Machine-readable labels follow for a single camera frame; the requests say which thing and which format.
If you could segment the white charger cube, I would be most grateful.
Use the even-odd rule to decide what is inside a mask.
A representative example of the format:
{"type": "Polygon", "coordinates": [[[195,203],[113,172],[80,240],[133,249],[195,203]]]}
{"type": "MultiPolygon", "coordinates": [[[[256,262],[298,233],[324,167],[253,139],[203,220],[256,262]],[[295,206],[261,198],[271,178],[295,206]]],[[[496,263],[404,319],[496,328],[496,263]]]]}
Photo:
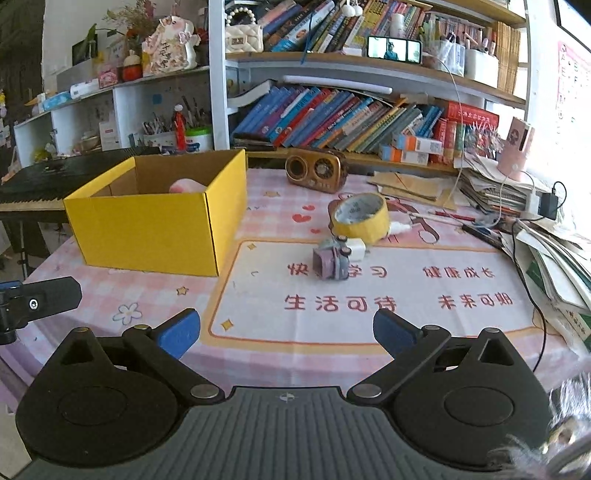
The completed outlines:
{"type": "Polygon", "coordinates": [[[362,261],[363,258],[366,256],[367,246],[366,243],[363,242],[360,238],[349,238],[346,241],[346,247],[351,250],[351,255],[349,255],[349,260],[353,262],[362,261]]]}

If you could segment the brown retro radio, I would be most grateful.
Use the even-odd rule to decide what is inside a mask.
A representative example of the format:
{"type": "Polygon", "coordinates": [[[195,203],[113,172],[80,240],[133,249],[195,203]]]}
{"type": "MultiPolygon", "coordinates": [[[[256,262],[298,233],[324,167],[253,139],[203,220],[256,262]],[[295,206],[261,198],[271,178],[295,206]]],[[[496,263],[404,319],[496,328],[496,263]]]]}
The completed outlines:
{"type": "Polygon", "coordinates": [[[348,165],[345,157],[339,152],[289,148],[286,174],[291,184],[335,194],[346,184],[348,165]]]}

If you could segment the black power adapter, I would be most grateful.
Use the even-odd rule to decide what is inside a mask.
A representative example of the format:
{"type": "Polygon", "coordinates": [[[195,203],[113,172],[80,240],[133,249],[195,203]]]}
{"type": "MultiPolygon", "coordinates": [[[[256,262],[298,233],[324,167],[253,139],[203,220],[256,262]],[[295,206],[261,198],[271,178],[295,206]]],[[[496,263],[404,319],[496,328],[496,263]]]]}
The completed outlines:
{"type": "Polygon", "coordinates": [[[559,197],[552,192],[543,193],[539,204],[539,214],[543,218],[555,220],[559,209],[559,197]]]}

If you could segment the white green lidded jar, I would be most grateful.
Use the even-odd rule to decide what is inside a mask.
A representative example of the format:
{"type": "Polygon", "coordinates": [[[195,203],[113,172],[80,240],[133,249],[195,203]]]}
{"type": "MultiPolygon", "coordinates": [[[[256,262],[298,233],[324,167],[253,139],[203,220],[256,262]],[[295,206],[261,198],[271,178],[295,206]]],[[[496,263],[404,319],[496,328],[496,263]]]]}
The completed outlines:
{"type": "Polygon", "coordinates": [[[185,131],[186,152],[200,153],[213,149],[211,126],[190,128],[185,131]]]}

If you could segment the pink checkered tablecloth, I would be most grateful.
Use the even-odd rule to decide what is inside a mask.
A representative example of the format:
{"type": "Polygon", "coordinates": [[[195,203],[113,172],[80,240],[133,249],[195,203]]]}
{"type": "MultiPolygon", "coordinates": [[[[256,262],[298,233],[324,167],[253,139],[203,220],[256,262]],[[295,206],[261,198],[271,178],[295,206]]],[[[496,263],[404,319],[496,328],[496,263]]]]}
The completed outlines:
{"type": "Polygon", "coordinates": [[[329,196],[290,186],[280,171],[252,170],[249,207],[216,277],[88,266],[65,241],[35,280],[71,276],[83,298],[72,312],[31,323],[1,351],[1,399],[15,406],[64,336],[87,326],[115,336],[192,308],[200,338],[187,365],[223,388],[235,385],[349,388],[388,362],[374,339],[380,308],[456,336],[502,329],[541,383],[553,388],[590,367],[563,338],[543,330],[509,257],[448,224],[420,217],[370,248],[345,281],[311,267],[328,235],[329,196]]]}

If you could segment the yellow cardboard box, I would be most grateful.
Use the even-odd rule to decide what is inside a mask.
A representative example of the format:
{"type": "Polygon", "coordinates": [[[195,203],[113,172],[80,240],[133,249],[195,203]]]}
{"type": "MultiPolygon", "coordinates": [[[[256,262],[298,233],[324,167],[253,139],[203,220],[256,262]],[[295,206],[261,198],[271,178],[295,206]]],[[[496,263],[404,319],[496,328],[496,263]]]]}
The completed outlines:
{"type": "Polygon", "coordinates": [[[242,150],[131,157],[64,201],[87,264],[178,275],[221,274],[247,204],[242,150]],[[190,178],[204,193],[168,191],[190,178]]]}

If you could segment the orange white medicine box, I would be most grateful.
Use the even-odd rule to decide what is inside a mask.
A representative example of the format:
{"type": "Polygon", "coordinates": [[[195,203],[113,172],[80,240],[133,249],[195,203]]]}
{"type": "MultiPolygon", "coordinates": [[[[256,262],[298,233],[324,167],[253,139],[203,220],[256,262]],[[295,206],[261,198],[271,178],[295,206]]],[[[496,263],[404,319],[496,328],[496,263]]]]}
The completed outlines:
{"type": "Polygon", "coordinates": [[[404,151],[442,155],[444,145],[439,140],[417,137],[413,135],[399,135],[396,148],[404,151]]]}

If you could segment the brown cardboard pieces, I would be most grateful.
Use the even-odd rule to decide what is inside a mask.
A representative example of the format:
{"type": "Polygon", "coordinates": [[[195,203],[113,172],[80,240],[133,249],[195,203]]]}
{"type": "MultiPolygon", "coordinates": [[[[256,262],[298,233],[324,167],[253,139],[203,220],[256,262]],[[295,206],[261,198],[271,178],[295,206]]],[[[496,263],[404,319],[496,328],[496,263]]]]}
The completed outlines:
{"type": "Polygon", "coordinates": [[[434,207],[456,211],[452,184],[442,178],[423,178],[394,172],[376,172],[368,183],[389,197],[420,202],[434,207]]]}

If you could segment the red thick book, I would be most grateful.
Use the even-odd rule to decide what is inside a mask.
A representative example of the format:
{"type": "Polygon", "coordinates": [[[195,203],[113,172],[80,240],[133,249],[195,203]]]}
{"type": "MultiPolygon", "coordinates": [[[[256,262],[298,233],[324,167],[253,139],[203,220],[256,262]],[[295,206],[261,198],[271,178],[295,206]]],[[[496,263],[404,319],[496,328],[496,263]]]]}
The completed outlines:
{"type": "Polygon", "coordinates": [[[448,120],[490,130],[497,130],[499,127],[499,116],[493,112],[455,101],[446,101],[442,108],[448,120]]]}

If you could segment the smartphone on shelf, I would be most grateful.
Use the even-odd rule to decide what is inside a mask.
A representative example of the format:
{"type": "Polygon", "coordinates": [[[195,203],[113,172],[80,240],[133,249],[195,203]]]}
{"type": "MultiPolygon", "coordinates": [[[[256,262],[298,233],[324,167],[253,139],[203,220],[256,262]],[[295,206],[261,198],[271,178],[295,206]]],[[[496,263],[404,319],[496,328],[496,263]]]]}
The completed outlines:
{"type": "Polygon", "coordinates": [[[423,45],[418,40],[383,36],[369,36],[367,39],[369,58],[420,65],[422,53],[423,45]]]}

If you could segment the red pencil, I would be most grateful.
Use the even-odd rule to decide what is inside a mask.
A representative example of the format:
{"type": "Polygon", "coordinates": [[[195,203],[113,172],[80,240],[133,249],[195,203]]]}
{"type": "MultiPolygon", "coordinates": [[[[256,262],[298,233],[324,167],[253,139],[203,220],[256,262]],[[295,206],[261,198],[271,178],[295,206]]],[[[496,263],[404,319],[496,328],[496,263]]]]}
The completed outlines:
{"type": "Polygon", "coordinates": [[[466,216],[466,215],[460,215],[460,214],[456,214],[456,213],[449,213],[446,211],[436,211],[435,212],[436,216],[439,217],[447,217],[447,218],[453,218],[459,221],[465,221],[465,222],[475,222],[476,218],[472,217],[472,216],[466,216]]]}

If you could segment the pink plush paw toy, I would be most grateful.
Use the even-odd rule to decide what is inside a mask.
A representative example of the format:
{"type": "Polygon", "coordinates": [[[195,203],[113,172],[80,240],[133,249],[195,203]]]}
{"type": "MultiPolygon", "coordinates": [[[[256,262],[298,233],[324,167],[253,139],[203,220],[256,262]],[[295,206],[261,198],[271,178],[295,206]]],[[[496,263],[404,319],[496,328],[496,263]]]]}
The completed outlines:
{"type": "Polygon", "coordinates": [[[168,189],[170,193],[175,194],[204,193],[206,190],[207,186],[190,178],[179,179],[175,181],[168,189]]]}

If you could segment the white spray bottle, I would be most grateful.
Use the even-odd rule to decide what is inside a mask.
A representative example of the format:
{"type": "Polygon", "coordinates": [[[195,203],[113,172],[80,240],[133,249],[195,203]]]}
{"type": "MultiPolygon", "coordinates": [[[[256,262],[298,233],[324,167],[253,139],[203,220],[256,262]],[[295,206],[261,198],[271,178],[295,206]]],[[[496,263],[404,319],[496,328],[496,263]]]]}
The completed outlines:
{"type": "Polygon", "coordinates": [[[390,224],[388,234],[389,235],[400,235],[403,233],[407,233],[411,230],[412,230],[412,226],[410,224],[393,221],[390,224]]]}

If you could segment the black electronic piano keyboard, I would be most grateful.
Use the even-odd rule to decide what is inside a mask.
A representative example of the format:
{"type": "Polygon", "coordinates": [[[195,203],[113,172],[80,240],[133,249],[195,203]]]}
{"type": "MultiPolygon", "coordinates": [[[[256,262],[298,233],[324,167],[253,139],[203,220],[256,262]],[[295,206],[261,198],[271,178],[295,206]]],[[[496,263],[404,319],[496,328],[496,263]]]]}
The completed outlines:
{"type": "Polygon", "coordinates": [[[63,200],[94,178],[131,157],[158,153],[157,147],[140,146],[41,161],[1,185],[1,211],[64,211],[63,200]]]}

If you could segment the white pen holder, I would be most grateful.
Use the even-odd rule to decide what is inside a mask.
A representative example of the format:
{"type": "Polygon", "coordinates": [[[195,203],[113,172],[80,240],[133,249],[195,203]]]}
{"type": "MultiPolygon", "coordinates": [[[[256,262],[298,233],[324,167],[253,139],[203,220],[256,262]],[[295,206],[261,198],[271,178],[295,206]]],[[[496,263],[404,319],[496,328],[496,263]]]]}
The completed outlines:
{"type": "Polygon", "coordinates": [[[176,138],[173,132],[144,135],[143,144],[148,147],[157,147],[160,149],[175,149],[176,138]]]}

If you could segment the yellow tape roll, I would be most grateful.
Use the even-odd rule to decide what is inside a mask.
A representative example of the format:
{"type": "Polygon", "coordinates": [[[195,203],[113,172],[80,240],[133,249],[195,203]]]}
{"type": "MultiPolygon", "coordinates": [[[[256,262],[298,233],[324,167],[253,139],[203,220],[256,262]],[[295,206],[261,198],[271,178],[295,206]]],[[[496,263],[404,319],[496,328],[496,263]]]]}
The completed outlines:
{"type": "Polygon", "coordinates": [[[335,235],[358,238],[374,245],[386,238],[391,220],[386,200],[376,193],[353,195],[335,206],[331,214],[331,231],[335,235]]]}

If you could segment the grey purple toy camera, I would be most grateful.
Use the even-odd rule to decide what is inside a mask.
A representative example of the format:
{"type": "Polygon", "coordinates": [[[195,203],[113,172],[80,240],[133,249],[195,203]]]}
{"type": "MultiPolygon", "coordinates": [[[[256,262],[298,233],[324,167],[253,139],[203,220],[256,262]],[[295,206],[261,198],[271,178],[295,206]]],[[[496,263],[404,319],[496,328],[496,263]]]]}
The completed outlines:
{"type": "Polygon", "coordinates": [[[312,269],[322,280],[349,279],[349,257],[353,251],[346,245],[348,240],[344,235],[332,236],[312,249],[312,269]]]}

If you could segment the stack of papers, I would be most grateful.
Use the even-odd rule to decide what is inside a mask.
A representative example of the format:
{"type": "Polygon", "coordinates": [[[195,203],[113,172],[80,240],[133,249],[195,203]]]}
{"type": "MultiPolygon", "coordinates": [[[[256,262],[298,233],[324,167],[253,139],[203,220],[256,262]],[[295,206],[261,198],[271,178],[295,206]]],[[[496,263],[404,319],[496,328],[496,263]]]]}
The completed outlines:
{"type": "Polygon", "coordinates": [[[549,189],[513,165],[468,154],[454,160],[458,188],[484,214],[484,226],[503,231],[501,244],[515,261],[526,289],[546,321],[579,356],[590,354],[588,249],[540,212],[549,189]]]}

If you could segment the white quilted handbag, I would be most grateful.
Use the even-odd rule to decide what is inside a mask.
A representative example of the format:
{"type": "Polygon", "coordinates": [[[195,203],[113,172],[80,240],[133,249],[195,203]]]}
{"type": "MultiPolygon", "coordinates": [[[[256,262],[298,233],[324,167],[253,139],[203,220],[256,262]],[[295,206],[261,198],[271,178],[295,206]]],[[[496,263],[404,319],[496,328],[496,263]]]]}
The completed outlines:
{"type": "Polygon", "coordinates": [[[256,16],[247,7],[236,7],[225,17],[226,53],[262,53],[263,27],[256,23],[256,16]],[[246,16],[246,24],[233,24],[235,16],[246,16]]]}

